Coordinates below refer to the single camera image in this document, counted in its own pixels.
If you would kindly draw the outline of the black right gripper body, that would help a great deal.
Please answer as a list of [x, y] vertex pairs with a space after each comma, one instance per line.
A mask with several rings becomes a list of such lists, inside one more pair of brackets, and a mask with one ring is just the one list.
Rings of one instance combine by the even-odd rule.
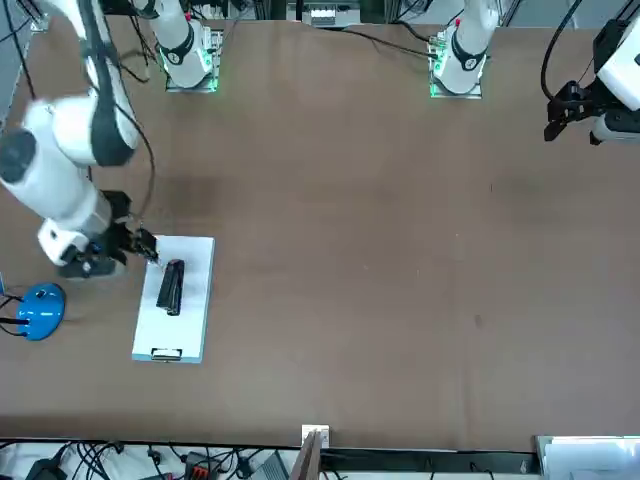
[[139, 235], [127, 227], [131, 219], [131, 199], [123, 191], [102, 190], [111, 208], [111, 220], [106, 231], [99, 237], [99, 244], [106, 251], [139, 251]]

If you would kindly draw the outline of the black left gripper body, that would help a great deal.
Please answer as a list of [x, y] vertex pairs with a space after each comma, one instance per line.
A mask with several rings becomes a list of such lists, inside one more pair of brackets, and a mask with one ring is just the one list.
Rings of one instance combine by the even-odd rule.
[[581, 87], [577, 81], [567, 82], [558, 94], [571, 95], [573, 99], [573, 119], [583, 120], [604, 113], [604, 84], [594, 79], [589, 85]]

